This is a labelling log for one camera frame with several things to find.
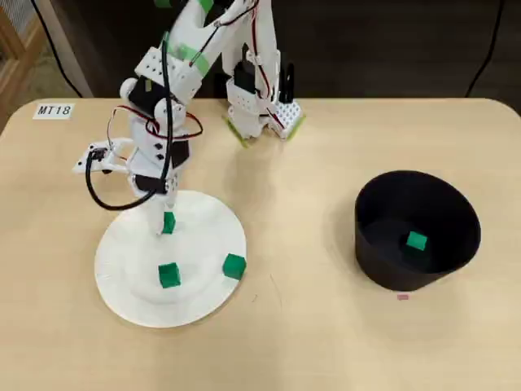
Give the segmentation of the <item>white moving gripper finger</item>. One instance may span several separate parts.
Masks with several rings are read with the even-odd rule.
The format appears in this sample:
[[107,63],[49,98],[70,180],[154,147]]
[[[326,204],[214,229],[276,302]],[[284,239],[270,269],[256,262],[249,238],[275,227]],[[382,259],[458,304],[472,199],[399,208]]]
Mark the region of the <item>white moving gripper finger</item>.
[[177,193],[179,186],[179,174],[174,173],[170,178],[166,181],[166,190],[167,194],[164,199],[164,211],[171,212],[177,201]]

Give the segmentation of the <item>white fixed gripper finger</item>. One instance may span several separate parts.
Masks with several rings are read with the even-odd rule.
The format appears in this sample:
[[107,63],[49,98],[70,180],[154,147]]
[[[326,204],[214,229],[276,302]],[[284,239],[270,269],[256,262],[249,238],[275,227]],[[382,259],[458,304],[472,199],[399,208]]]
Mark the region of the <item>white fixed gripper finger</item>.
[[162,235],[164,229],[164,200],[154,195],[147,201],[147,221],[154,235]]

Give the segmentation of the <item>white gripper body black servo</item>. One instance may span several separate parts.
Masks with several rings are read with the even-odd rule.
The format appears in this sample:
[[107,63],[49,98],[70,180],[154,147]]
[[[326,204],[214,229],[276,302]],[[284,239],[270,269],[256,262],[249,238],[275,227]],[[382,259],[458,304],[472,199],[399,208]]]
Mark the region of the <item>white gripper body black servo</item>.
[[131,139],[135,150],[129,159],[129,183],[134,192],[173,192],[178,189],[182,171],[190,159],[190,143],[174,141],[171,147],[170,168],[165,182],[160,182],[166,157],[166,143],[162,138],[150,135],[145,129],[146,122],[132,115],[129,119]]

